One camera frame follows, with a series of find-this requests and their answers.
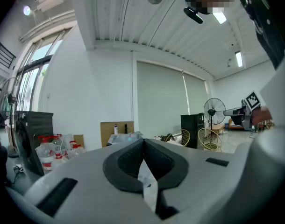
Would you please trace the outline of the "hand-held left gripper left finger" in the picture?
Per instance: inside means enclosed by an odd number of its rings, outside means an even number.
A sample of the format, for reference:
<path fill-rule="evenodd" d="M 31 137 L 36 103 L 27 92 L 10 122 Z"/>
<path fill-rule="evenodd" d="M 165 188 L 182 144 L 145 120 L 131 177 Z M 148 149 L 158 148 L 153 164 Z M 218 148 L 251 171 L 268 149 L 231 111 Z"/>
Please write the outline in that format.
<path fill-rule="evenodd" d="M 157 224 L 161 220 L 141 194 L 118 190 L 105 177 L 103 162 L 131 141 L 85 152 L 42 176 L 24 194 L 37 206 L 64 178 L 77 183 L 53 221 L 65 224 Z"/>

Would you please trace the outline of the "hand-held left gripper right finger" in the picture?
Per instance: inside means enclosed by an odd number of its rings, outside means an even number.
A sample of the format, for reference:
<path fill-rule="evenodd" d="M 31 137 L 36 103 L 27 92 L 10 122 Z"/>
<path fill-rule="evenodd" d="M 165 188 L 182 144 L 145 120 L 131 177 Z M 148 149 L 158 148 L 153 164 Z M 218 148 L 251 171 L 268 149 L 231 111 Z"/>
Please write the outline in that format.
<path fill-rule="evenodd" d="M 144 159 L 157 180 L 158 215 L 207 215 L 238 180 L 238 151 L 223 153 L 144 140 Z"/>

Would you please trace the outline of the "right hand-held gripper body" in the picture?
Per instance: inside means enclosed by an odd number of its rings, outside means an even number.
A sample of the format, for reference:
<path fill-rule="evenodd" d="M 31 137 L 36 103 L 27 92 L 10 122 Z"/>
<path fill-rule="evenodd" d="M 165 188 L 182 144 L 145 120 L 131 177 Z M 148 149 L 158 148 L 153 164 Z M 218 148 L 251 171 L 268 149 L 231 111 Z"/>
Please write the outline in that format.
<path fill-rule="evenodd" d="M 252 128 L 253 126 L 253 111 L 261 108 L 261 102 L 257 94 L 252 91 L 246 98 L 242 99 L 242 108 L 244 118 L 242 120 L 243 128 Z"/>

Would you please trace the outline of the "person's right hand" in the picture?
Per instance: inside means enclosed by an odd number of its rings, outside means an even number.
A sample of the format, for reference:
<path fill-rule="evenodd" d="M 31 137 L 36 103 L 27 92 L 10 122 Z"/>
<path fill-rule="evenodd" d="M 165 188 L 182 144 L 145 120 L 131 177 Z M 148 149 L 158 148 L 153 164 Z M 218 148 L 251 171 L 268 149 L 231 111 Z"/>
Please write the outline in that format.
<path fill-rule="evenodd" d="M 252 124 L 258 125 L 259 123 L 267 120 L 271 120 L 272 116 L 269 109 L 266 106 L 256 108 L 252 111 Z"/>

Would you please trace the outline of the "black standing fan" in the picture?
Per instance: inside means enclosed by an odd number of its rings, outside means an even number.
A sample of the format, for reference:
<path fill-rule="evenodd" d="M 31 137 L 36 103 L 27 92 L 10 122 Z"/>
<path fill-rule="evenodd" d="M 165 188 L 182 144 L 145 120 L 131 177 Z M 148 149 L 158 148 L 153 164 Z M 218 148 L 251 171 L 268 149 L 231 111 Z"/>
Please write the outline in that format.
<path fill-rule="evenodd" d="M 224 111 L 226 107 L 218 98 L 210 98 L 205 104 L 203 114 L 210 124 L 210 130 L 213 130 L 213 125 L 219 125 L 225 119 Z"/>

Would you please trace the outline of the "clear plastic water jug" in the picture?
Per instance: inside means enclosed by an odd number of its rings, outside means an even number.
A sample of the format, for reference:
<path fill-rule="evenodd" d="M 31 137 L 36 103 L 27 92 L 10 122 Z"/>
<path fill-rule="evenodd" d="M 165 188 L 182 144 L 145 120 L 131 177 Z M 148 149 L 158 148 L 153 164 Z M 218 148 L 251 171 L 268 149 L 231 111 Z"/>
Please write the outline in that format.
<path fill-rule="evenodd" d="M 85 150 L 83 149 L 83 147 L 77 144 L 75 140 L 70 141 L 70 147 L 71 148 L 67 152 L 68 159 L 72 159 L 73 157 L 76 157 L 78 155 L 85 153 Z"/>
<path fill-rule="evenodd" d="M 35 148 L 36 154 L 43 169 L 43 173 L 47 174 L 52 171 L 52 163 L 54 161 L 54 144 L 50 142 L 50 137 L 39 135 L 37 137 L 39 146 Z"/>
<path fill-rule="evenodd" d="M 52 144 L 55 159 L 67 157 L 67 151 L 61 134 L 56 134 L 53 136 Z"/>

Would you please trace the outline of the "small cardboard box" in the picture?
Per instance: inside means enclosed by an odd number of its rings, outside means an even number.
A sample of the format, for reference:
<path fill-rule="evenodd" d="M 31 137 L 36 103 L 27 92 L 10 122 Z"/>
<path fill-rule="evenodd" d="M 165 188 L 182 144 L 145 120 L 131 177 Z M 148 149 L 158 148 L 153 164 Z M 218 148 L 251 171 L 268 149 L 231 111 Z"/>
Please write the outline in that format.
<path fill-rule="evenodd" d="M 76 142 L 77 145 L 80 145 L 82 148 L 85 148 L 84 136 L 82 134 L 75 134 L 73 136 L 73 140 Z"/>

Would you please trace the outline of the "narrow grey roller blind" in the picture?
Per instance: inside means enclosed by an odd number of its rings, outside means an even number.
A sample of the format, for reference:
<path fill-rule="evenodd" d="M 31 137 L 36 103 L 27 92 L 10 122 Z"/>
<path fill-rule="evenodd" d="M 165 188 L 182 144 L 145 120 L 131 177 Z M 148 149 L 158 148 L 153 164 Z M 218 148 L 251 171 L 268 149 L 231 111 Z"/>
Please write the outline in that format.
<path fill-rule="evenodd" d="M 208 100 L 205 82 L 187 74 L 184 74 L 184 79 L 188 95 L 190 114 L 203 112 L 204 104 Z"/>

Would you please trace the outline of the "stainless steel sink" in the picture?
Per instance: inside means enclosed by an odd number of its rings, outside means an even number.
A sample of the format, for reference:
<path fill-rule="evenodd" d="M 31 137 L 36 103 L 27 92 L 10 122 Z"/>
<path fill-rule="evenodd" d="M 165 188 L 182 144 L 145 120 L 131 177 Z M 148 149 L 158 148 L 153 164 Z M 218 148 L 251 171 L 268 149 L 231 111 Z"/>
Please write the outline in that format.
<path fill-rule="evenodd" d="M 137 141 L 143 138 L 143 135 L 140 132 L 135 132 L 133 134 L 133 140 L 131 142 Z M 106 144 L 106 146 L 115 145 L 118 143 L 129 142 L 128 141 L 128 134 L 112 134 Z"/>

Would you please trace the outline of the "ceiling light tube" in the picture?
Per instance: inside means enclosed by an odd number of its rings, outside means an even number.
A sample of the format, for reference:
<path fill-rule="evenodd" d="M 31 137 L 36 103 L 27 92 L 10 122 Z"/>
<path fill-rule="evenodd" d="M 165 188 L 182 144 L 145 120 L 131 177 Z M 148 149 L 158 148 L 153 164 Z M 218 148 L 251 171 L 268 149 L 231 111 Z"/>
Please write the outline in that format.
<path fill-rule="evenodd" d="M 223 24 L 227 21 L 226 16 L 224 15 L 224 13 L 222 11 L 213 13 L 213 16 L 216 18 L 216 20 L 220 23 Z"/>
<path fill-rule="evenodd" d="M 237 60 L 237 64 L 238 67 L 242 67 L 243 66 L 243 60 L 242 60 L 242 54 L 240 51 L 235 52 L 235 56 L 236 56 L 236 60 Z"/>

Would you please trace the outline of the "wide grey roller blind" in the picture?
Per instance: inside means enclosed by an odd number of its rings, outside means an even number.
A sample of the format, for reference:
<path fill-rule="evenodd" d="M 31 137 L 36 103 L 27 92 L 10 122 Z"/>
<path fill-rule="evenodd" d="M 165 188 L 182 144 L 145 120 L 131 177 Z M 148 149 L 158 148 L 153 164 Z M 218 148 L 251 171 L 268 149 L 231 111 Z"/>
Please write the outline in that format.
<path fill-rule="evenodd" d="M 188 113 L 182 74 L 148 63 L 137 63 L 139 131 L 145 138 L 166 135 L 181 128 Z"/>

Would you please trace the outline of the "person's black jacket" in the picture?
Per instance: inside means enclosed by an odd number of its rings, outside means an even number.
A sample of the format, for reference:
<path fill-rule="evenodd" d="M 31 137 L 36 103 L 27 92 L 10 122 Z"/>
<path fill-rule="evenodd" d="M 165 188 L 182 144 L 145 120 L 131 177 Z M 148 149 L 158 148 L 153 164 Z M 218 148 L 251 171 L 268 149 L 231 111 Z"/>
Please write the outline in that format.
<path fill-rule="evenodd" d="M 240 0 L 276 70 L 285 57 L 285 0 Z"/>

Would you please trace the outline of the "black metal railing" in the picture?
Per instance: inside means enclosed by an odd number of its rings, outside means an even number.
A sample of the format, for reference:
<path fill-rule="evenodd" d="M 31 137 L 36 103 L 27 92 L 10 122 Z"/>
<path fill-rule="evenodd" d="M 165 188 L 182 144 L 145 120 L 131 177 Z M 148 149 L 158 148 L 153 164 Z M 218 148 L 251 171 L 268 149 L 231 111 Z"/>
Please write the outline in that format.
<path fill-rule="evenodd" d="M 12 54 L 1 42 L 0 42 L 0 63 L 6 68 L 10 68 L 16 56 Z"/>

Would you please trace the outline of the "white wall pipe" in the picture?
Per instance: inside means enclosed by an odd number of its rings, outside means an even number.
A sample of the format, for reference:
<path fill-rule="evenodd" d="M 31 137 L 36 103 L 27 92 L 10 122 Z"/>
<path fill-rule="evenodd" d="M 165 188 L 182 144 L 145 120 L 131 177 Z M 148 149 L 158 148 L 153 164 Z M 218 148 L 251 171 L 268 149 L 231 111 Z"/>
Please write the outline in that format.
<path fill-rule="evenodd" d="M 134 84 L 134 80 L 133 80 L 133 71 L 134 71 L 134 54 L 133 54 L 133 50 L 131 51 L 131 117 L 132 117 L 132 121 L 134 122 L 134 95 L 133 95 L 133 84 Z"/>

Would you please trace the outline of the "glass window wall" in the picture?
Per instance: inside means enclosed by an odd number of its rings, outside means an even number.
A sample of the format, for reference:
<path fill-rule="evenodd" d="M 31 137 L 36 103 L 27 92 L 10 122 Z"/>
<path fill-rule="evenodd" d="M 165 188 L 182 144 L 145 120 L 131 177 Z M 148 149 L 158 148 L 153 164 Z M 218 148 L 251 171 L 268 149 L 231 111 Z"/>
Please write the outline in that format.
<path fill-rule="evenodd" d="M 61 30 L 31 44 L 14 82 L 16 111 L 38 111 L 41 88 L 49 63 L 69 31 L 70 29 Z"/>

